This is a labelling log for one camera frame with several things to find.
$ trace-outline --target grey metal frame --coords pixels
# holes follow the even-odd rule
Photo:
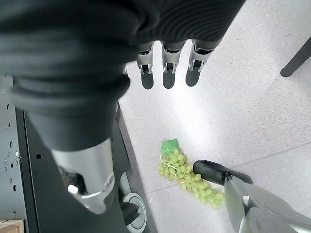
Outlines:
[[[0,219],[26,219],[16,110],[9,100],[10,75],[0,75]]]

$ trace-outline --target black gripper pad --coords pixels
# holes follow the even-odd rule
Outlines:
[[[188,69],[186,74],[186,84],[188,86],[195,86],[199,81],[200,74],[201,72],[198,72],[198,68],[193,68],[193,71]]]
[[[154,86],[154,77],[151,74],[148,74],[147,72],[145,72],[142,76],[141,76],[141,83],[142,86],[149,90]]]
[[[172,74],[172,70],[168,70],[167,73],[163,72],[163,86],[166,89],[171,89],[175,84],[175,74]]]
[[[225,185],[226,175],[235,176],[245,183],[253,184],[252,179],[244,174],[237,171],[230,170],[221,164],[217,164],[207,160],[198,160],[193,164],[194,173],[201,174],[204,180],[216,183],[219,185]]]

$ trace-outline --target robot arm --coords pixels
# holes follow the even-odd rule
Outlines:
[[[296,212],[286,201],[253,185],[243,173],[221,164],[199,160],[193,171],[224,186],[231,225],[237,233],[310,233],[311,219]]]
[[[114,184],[111,125],[129,87],[127,62],[152,59],[141,45],[163,41],[164,74],[174,75],[183,42],[194,40],[199,73],[244,0],[17,0],[0,3],[0,70],[11,97],[51,150],[66,189],[90,211],[109,207]],[[173,86],[170,76],[164,84]],[[196,84],[198,79],[188,85]]]

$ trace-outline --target black sleeve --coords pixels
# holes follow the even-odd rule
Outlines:
[[[124,65],[153,40],[221,40],[244,0],[16,0],[0,3],[0,72],[45,145],[71,151],[111,134]]]

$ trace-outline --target silver metal joint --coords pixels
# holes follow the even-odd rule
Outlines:
[[[198,72],[201,72],[213,51],[214,49],[201,48],[193,41],[189,57],[189,70],[193,71],[194,68],[197,68]]]
[[[181,50],[183,48],[183,45],[180,48],[168,48],[162,44],[162,61],[163,61],[163,71],[164,73],[168,73],[168,70],[172,71],[172,74],[176,72],[176,68],[179,63],[179,58],[181,54]]]
[[[137,57],[137,65],[142,75],[145,73],[152,74],[152,66],[153,66],[153,46],[154,42],[150,43],[149,47],[145,47],[146,44],[142,45],[141,50],[138,53]]]
[[[52,150],[67,191],[95,214],[104,213],[115,183],[110,138],[79,151]]]

